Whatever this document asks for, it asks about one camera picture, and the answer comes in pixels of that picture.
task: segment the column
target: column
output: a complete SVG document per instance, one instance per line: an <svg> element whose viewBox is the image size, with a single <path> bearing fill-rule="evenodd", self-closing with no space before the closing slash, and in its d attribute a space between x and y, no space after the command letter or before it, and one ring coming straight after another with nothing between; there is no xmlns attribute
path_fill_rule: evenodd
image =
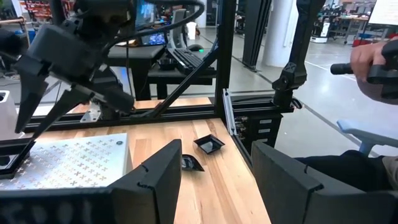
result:
<svg viewBox="0 0 398 224"><path fill-rule="evenodd" d="M196 23L198 24L199 28L205 28L206 27L206 12L207 12L207 0L200 0L204 5L205 5L205 11L196 19Z"/></svg>
<svg viewBox="0 0 398 224"><path fill-rule="evenodd" d="M273 0L272 3L262 63L273 67L285 67L292 50L299 12L296 0Z"/></svg>

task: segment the floor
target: floor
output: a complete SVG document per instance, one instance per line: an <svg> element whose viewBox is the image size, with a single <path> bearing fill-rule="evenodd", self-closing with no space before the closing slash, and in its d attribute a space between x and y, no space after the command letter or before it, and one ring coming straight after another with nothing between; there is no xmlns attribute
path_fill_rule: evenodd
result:
<svg viewBox="0 0 398 224"><path fill-rule="evenodd" d="M215 29L203 29L201 37L190 41L190 44L201 44L211 48L216 37ZM232 95L260 95L272 93L271 83L276 80L281 68L267 67L261 64L264 47L261 47L257 69L254 73L243 67L240 62L243 55L244 37L234 36L233 58L231 61L231 82L229 90ZM294 92L294 97L305 106L294 113L284 114L277 138L276 149L292 156L305 157L327 154L341 154L348 149L357 149L359 141L341 134L336 125L338 119L355 119L375 126L383 126L388 122L391 126L398 124L392 119L398 113L398 107L384 105L362 95L352 75L333 76L329 67L333 63L349 61L351 46L327 43L313 44L308 48L306 58L307 82ZM130 92L125 68L113 68ZM54 78L48 78L50 84ZM18 81L0 79L0 86L10 90L16 103L19 102ZM48 111L57 101L68 85L56 85L42 100L43 111ZM176 86L170 85L169 92ZM156 88L151 85L152 96L156 96ZM215 84L212 86L190 86L183 97L213 96ZM385 146L376 146L371 156L398 155L398 151Z"/></svg>

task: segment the handle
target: handle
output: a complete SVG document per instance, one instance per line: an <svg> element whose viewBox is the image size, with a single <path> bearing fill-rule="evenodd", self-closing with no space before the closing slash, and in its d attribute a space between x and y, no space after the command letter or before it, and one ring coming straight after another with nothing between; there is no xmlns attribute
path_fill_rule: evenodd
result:
<svg viewBox="0 0 398 224"><path fill-rule="evenodd" d="M336 63L331 65L330 72L334 75L353 74L350 63Z"/></svg>

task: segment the person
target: person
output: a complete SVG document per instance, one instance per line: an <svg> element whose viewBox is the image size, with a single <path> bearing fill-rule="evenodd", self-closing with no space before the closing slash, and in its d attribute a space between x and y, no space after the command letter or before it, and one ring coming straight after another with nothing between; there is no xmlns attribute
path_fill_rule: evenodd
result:
<svg viewBox="0 0 398 224"><path fill-rule="evenodd" d="M350 64L359 89L373 100L398 105L398 100L380 97L382 85L366 82L371 65L384 65L386 59L381 50L386 42L361 45L351 52ZM398 190L398 156L368 157L357 150L349 150L340 156L312 156L296 160L334 179L365 192Z"/></svg>

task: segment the table leg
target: table leg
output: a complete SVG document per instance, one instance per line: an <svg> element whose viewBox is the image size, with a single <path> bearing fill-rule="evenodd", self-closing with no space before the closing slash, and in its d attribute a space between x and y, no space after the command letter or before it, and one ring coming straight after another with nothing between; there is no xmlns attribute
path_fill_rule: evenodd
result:
<svg viewBox="0 0 398 224"><path fill-rule="evenodd" d="M131 73L129 76L130 84L134 86L136 100L151 100L150 88L148 79L148 72L152 67L152 62L149 59L134 60L130 63Z"/></svg>
<svg viewBox="0 0 398 224"><path fill-rule="evenodd" d="M158 100L167 98L167 84L156 84L156 91Z"/></svg>

